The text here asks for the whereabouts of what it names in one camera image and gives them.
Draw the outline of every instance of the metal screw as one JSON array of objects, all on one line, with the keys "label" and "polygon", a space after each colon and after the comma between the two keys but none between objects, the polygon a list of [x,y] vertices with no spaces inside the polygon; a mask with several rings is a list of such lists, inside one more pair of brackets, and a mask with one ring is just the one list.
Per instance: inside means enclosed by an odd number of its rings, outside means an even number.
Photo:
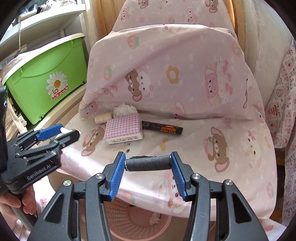
[{"label": "metal screw", "polygon": [[66,180],[66,181],[63,182],[63,185],[66,186],[66,187],[67,186],[70,186],[71,185],[71,181],[70,180]]},{"label": "metal screw", "polygon": [[192,178],[198,180],[198,179],[201,178],[201,176],[200,176],[200,174],[198,174],[198,173],[193,173],[193,174],[192,174]]},{"label": "metal screw", "polygon": [[233,184],[233,181],[227,179],[225,180],[226,185],[231,186]]},{"label": "metal screw", "polygon": [[98,173],[94,176],[96,179],[102,179],[104,177],[103,173]]}]

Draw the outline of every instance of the green storage bin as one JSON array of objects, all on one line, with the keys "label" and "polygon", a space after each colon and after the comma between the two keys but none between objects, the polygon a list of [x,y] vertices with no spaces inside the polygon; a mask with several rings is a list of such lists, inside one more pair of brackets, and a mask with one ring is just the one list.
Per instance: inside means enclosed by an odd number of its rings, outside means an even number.
[{"label": "green storage bin", "polygon": [[3,78],[15,102],[32,124],[86,82],[83,34],[73,34],[32,51]]}]

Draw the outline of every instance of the la mamma logo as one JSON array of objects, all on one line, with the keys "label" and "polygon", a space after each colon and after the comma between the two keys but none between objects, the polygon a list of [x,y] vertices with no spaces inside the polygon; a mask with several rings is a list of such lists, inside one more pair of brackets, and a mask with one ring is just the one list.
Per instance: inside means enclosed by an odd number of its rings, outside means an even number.
[{"label": "la mamma logo", "polygon": [[48,94],[52,96],[52,101],[58,99],[63,93],[69,90],[67,76],[64,75],[61,71],[49,75],[47,79]]}]

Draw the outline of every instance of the pink gingham box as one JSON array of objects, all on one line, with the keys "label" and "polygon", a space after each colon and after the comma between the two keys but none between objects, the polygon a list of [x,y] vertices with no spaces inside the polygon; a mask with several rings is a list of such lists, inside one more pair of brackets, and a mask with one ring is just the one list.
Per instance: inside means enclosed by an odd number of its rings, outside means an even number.
[{"label": "pink gingham box", "polygon": [[136,113],[108,120],[104,139],[109,144],[143,139],[140,115]]}]

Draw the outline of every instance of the shelf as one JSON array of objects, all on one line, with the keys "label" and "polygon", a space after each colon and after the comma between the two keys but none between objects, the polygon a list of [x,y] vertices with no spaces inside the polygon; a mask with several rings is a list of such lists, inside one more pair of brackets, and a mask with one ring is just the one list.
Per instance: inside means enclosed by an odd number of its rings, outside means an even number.
[{"label": "shelf", "polygon": [[[21,22],[21,46],[37,40],[49,33],[63,30],[78,15],[86,10],[85,4],[69,5],[47,10]],[[0,41],[0,60],[19,47],[20,24],[8,30]]]}]

